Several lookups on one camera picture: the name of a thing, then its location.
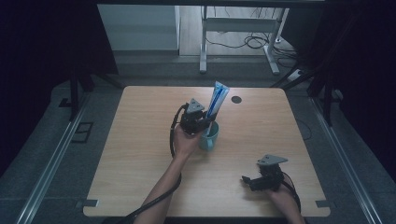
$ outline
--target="forearm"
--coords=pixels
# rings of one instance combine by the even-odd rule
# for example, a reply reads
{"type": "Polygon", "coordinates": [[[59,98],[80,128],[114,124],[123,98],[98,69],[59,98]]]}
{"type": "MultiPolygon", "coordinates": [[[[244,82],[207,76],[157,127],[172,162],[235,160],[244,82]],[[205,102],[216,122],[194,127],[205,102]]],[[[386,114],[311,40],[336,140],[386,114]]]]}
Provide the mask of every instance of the forearm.
{"type": "MultiPolygon", "coordinates": [[[[171,189],[176,184],[186,160],[187,158],[182,157],[174,157],[172,159],[171,164],[169,165],[163,176],[160,178],[160,180],[157,182],[157,184],[154,186],[154,188],[151,190],[143,204],[149,203],[152,200],[163,195],[166,191],[171,189]]],[[[166,213],[168,211],[171,199],[172,195],[138,215],[134,221],[134,224],[163,223],[166,218],[166,213]]]]}
{"type": "Polygon", "coordinates": [[[289,224],[305,224],[303,216],[300,214],[297,203],[294,201],[289,189],[281,185],[279,190],[265,190],[269,199],[276,208],[285,216],[289,224]]]}

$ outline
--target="teal cup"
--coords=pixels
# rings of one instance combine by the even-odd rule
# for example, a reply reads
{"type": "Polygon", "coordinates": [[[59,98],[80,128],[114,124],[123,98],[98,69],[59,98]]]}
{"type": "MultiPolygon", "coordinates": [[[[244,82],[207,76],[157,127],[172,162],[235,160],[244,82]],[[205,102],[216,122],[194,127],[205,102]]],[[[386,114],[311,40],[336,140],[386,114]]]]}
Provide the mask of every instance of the teal cup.
{"type": "Polygon", "coordinates": [[[207,129],[201,135],[201,139],[199,141],[199,147],[206,151],[213,150],[216,140],[219,135],[219,125],[217,122],[213,121],[210,127],[210,132],[207,134],[207,129]]]}

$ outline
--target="white wall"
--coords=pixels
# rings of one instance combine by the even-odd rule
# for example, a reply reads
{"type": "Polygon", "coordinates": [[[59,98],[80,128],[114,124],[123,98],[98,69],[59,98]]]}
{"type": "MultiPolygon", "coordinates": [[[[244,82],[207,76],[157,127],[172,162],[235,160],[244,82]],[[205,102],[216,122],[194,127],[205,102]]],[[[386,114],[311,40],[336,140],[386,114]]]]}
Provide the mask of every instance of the white wall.
{"type": "Polygon", "coordinates": [[[113,50],[178,49],[178,6],[98,5],[113,50]]]}

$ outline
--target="human arm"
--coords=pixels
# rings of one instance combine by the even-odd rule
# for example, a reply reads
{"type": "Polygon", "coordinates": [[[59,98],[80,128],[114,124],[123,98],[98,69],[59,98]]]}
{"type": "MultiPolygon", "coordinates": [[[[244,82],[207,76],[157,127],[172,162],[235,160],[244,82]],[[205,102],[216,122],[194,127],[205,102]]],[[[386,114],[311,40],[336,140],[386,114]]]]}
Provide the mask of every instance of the human arm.
{"type": "MultiPolygon", "coordinates": [[[[285,181],[292,186],[291,181],[286,175],[285,181]]],[[[288,188],[284,185],[280,185],[279,190],[277,191],[266,189],[264,192],[268,195],[276,208],[285,216],[289,224],[305,224],[298,205],[294,201],[294,198],[288,188]]]]}
{"type": "MultiPolygon", "coordinates": [[[[172,159],[163,176],[158,180],[157,184],[148,194],[143,205],[161,196],[176,184],[185,163],[198,147],[200,136],[200,133],[195,135],[186,134],[179,125],[176,126],[174,137],[174,147],[176,151],[175,157],[172,159]]],[[[134,220],[134,224],[163,223],[171,200],[172,195],[139,214],[134,220]]]]}

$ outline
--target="power strip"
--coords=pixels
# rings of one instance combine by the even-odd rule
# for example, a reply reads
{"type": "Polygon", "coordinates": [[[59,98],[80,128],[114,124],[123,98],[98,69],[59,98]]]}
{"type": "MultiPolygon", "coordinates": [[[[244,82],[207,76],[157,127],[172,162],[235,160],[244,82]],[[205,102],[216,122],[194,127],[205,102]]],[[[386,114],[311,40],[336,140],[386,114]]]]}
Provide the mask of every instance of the power strip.
{"type": "Polygon", "coordinates": [[[299,77],[301,75],[301,70],[300,69],[296,69],[289,77],[288,77],[288,81],[294,81],[297,77],[299,77]]]}

